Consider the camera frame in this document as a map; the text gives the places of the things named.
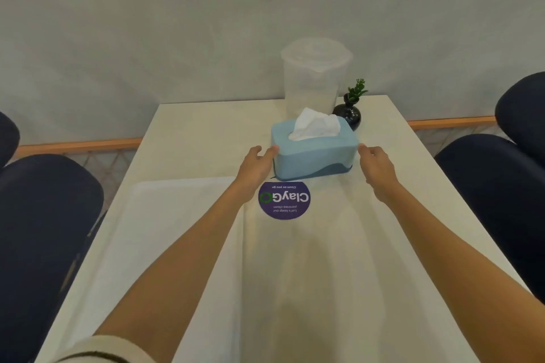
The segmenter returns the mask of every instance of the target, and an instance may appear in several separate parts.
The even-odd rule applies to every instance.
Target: white tissue
[[[295,120],[295,128],[288,138],[292,141],[300,141],[320,136],[337,136],[339,132],[341,132],[341,124],[336,115],[326,115],[304,108]]]

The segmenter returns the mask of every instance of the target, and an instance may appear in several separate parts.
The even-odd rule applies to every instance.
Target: blue tissue box
[[[272,145],[280,146],[274,159],[274,171],[280,181],[302,180],[350,171],[359,141],[345,119],[338,117],[341,132],[337,136],[292,141],[295,119],[279,122],[271,128]]]

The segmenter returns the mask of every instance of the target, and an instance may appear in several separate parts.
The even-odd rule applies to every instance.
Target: plastic pitcher
[[[288,118],[304,108],[330,114],[353,55],[341,42],[327,38],[297,39],[282,50]]]

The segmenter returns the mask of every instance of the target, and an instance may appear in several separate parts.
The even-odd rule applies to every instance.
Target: sleeve
[[[155,363],[140,347],[115,336],[93,336],[76,343],[52,363]]]

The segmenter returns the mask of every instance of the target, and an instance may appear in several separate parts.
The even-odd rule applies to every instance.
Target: black vase
[[[348,93],[345,93],[343,98],[344,104],[335,106],[333,108],[333,114],[346,119],[346,122],[348,122],[348,125],[352,128],[352,131],[355,131],[356,128],[360,126],[361,113],[354,105],[358,103],[360,98],[358,98],[356,102],[350,102],[348,100]]]

